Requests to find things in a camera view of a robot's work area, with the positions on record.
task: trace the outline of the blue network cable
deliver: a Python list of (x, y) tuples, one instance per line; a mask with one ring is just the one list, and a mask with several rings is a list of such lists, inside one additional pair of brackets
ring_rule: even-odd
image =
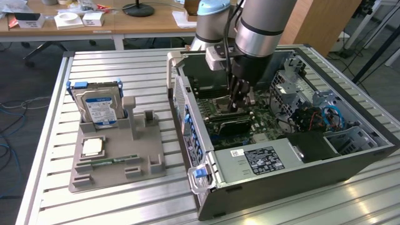
[(21, 117), (23, 117), (23, 122), (20, 123), (19, 128), (16, 128), (9, 134), (7, 134), (7, 135), (0, 135), (0, 137), (8, 137), (8, 136), (11, 136), (15, 132), (17, 132), (17, 131), (21, 129), (21, 127), (24, 126), (24, 124), (25, 124), (25, 116), (24, 116), (23, 114), (20, 114), (20, 113), (11, 113), (11, 112), (8, 112), (8, 111), (5, 111), (5, 110), (3, 110), (3, 109), (0, 109), (0, 111), (4, 112), (4, 113), (8, 114), (8, 115), (16, 115), (16, 116), (21, 116)]
[(0, 199), (1, 199), (4, 196), (7, 196), (7, 194), (8, 194), (9, 192), (12, 192), (12, 191), (19, 187), (20, 182), (21, 182), (21, 172), (20, 172), (20, 161), (19, 161), (19, 157), (17, 157), (16, 152), (15, 152), (15, 151), (11, 149), (11, 147), (9, 147), (8, 145), (5, 145), (5, 144), (0, 144), (0, 146), (3, 146), (3, 147), (5, 147), (5, 148), (9, 149), (11, 153), (12, 153), (12, 155), (13, 155), (13, 158), (15, 158), (15, 164), (17, 165), (17, 172), (19, 172), (19, 181), (17, 181), (16, 185), (15, 185), (12, 188), (9, 188), (9, 189), (0, 195)]
[(339, 115), (339, 118), (340, 118), (340, 122), (341, 122), (341, 128), (344, 128), (344, 118), (341, 116), (339, 108), (336, 106), (333, 106), (333, 105), (328, 105), (328, 106), (325, 106), (323, 108), (323, 113), (321, 114), (323, 114), (323, 118), (324, 118), (325, 124), (331, 124), (329, 121), (328, 121), (328, 119), (327, 119), (327, 116), (325, 116), (325, 109), (333, 109), (337, 112), (337, 115)]

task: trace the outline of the hard drive label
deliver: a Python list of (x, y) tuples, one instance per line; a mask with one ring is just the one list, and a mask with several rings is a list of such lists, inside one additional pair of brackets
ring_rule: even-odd
[(256, 175), (285, 168), (272, 147), (245, 151), (244, 155)]
[(115, 114), (115, 109), (111, 107), (112, 98), (88, 98), (85, 102), (93, 123), (96, 123), (97, 125), (108, 125), (116, 122), (117, 116)]

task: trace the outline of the green circuit board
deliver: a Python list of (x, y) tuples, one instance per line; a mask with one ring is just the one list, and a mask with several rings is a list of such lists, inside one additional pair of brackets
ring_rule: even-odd
[(284, 134), (261, 91), (255, 92), (256, 105), (228, 111), (228, 97), (197, 99), (197, 105), (215, 150), (272, 141)]

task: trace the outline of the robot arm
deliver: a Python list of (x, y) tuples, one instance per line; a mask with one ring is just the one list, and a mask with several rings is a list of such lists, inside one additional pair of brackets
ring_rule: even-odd
[[(221, 51), (223, 45), (216, 44), (221, 39), (215, 39), (213, 43), (207, 43), (207, 62), (212, 70), (227, 69), (228, 73), (228, 88), (229, 88), (229, 109), (236, 111), (239, 107), (245, 107), (248, 104), (247, 95), (251, 88), (260, 80), (265, 68), (269, 64), (272, 53), (280, 41), (281, 33), (289, 20), (289, 16), (297, 0), (240, 0), (236, 7), (241, 10), (241, 17), (231, 15), (228, 23), (231, 28), (236, 27), (237, 33), (235, 37), (235, 52)], [(225, 16), (229, 10), (219, 12), (213, 17)], [(205, 35), (204, 23), (197, 22), (196, 37)], [(215, 30), (217, 23), (208, 23)], [(232, 64), (228, 63), (221, 66), (225, 60), (225, 55), (229, 56)]]

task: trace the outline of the table leg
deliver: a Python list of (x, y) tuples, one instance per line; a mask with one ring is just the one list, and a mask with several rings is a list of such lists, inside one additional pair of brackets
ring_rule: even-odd
[(112, 35), (113, 39), (113, 45), (115, 45), (115, 50), (124, 50), (124, 35), (123, 34), (115, 34)]
[(391, 66), (395, 62), (395, 60), (399, 58), (400, 56), (400, 48), (397, 49), (397, 51), (395, 52), (395, 54), (392, 54), (392, 56), (389, 57), (388, 61), (385, 62), (385, 66)]
[(365, 26), (367, 26), (367, 24), (368, 24), (371, 18), (373, 17), (373, 15), (375, 15), (377, 9), (380, 8), (380, 4), (381, 4), (381, 1), (380, 1), (380, 0), (375, 1), (375, 4), (373, 4), (373, 6), (372, 6), (372, 13), (371, 13), (371, 15), (367, 15), (367, 16), (365, 16), (363, 22), (360, 23), (360, 25), (359, 25), (356, 31), (353, 32), (353, 34), (352, 34), (349, 40), (347, 41), (347, 43), (345, 43), (345, 45), (344, 45), (344, 49), (349, 49), (349, 48), (351, 48), (352, 43), (356, 41), (357, 36), (360, 35), (360, 33), (361, 33), (361, 31), (364, 30), (364, 28), (365, 28)]
[(399, 9), (400, 5), (396, 6), (391, 12), (387, 14), (385, 18), (383, 19), (380, 25), (377, 26), (377, 28), (375, 29), (373, 34), (371, 34), (368, 41), (365, 42), (365, 45), (363, 46), (363, 48), (369, 48), (369, 45), (372, 44), (375, 38), (377, 37), (377, 35), (380, 34), (380, 32), (383, 31), (383, 27), (387, 26), (389, 19), (392, 18), (392, 15), (396, 13), (397, 9)]

